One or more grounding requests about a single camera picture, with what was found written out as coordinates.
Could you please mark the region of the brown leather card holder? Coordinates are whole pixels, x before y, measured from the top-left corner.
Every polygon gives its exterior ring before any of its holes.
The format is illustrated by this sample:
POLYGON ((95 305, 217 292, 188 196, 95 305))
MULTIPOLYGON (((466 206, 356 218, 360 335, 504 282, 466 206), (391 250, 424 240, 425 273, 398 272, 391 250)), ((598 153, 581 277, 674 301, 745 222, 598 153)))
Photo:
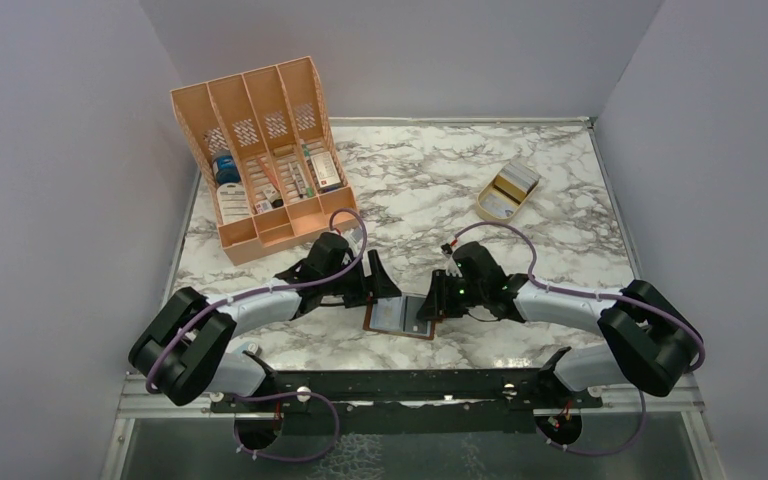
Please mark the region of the brown leather card holder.
POLYGON ((425 297, 419 295, 377 299, 367 306, 363 329, 387 335, 433 340, 436 323, 418 318, 424 300, 425 297))

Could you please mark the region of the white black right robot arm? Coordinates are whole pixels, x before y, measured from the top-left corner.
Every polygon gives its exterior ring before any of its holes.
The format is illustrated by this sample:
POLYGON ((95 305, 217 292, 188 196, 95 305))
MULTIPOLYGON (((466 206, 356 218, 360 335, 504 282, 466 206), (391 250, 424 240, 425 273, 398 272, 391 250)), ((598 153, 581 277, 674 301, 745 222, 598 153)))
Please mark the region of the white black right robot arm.
POLYGON ((461 318, 482 307, 497 320, 551 323, 602 338, 591 347, 564 347, 541 367, 537 393, 549 406, 590 387, 624 383, 665 397, 703 358, 699 333, 645 281, 606 293, 575 290, 508 274, 477 242, 445 251, 454 269, 433 271, 417 319, 461 318))

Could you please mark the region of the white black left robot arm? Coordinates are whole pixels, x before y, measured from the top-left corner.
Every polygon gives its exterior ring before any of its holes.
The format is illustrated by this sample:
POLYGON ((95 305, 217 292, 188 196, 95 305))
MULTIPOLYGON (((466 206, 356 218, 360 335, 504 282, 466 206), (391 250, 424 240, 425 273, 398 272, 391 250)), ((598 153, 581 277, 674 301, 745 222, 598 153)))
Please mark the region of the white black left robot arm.
POLYGON ((323 233, 308 255, 266 285, 208 296, 177 290, 138 337, 128 361, 146 377, 147 390, 183 406, 205 392, 236 393, 258 411, 273 401, 271 369, 251 354, 228 352, 230 341, 270 323, 296 320, 327 296, 346 308, 401 297, 376 250, 357 255, 350 242, 323 233))

